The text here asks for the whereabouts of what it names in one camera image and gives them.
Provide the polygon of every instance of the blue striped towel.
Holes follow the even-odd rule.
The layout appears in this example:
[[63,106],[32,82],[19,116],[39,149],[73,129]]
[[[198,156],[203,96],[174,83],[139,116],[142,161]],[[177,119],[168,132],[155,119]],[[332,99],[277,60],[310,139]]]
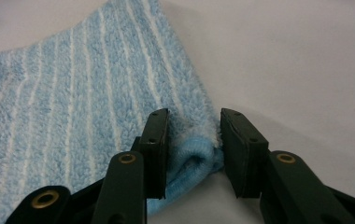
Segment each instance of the blue striped towel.
[[218,119],[156,0],[109,1],[75,27],[0,52],[0,223],[35,189],[77,192],[171,111],[166,200],[222,166]]

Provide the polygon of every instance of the brass insert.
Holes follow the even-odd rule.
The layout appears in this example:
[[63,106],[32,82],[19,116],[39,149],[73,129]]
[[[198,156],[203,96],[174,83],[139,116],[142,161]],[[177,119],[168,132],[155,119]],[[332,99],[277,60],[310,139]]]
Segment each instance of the brass insert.
[[124,164],[129,164],[136,160],[136,156],[133,154],[124,154],[119,156],[119,161]]
[[289,155],[289,154],[285,154],[285,153],[281,153],[281,154],[277,154],[277,159],[279,161],[282,161],[282,162],[285,162],[285,163],[295,163],[296,162],[296,159]]
[[32,200],[32,207],[41,209],[55,203],[59,198],[59,193],[53,189],[49,189],[35,196]]

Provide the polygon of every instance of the screw hole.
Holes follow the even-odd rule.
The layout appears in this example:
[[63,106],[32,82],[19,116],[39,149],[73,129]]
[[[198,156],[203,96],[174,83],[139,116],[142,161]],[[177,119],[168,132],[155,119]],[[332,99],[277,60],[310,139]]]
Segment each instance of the screw hole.
[[119,161],[124,164],[131,163],[136,160],[136,156],[132,154],[124,154],[119,157]]
[[322,219],[322,221],[327,224],[341,224],[341,221],[337,217],[329,214],[320,215],[320,219]]
[[44,191],[32,200],[32,207],[36,209],[46,208],[53,203],[55,203],[59,198],[59,193],[56,190],[47,190]]
[[108,224],[124,224],[125,218],[122,214],[117,213],[108,219]]
[[277,154],[277,159],[285,163],[295,163],[296,159],[289,154]]

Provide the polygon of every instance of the terry cloth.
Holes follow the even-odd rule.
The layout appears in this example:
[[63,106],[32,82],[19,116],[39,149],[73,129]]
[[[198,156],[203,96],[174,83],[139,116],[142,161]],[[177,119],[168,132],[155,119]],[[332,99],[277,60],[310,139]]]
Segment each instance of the terry cloth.
[[156,0],[108,1],[75,27],[0,52],[0,223],[35,189],[72,193],[170,109],[166,200],[222,166],[219,122]]

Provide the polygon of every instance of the white table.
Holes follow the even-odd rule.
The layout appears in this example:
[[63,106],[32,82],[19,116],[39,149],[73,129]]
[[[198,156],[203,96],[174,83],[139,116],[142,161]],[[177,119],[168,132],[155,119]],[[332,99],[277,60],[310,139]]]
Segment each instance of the white table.
[[[75,25],[105,0],[0,0],[0,50]],[[355,196],[355,1],[163,0],[164,12],[219,111],[245,114],[271,150],[301,156]],[[263,223],[223,173],[149,223]]]

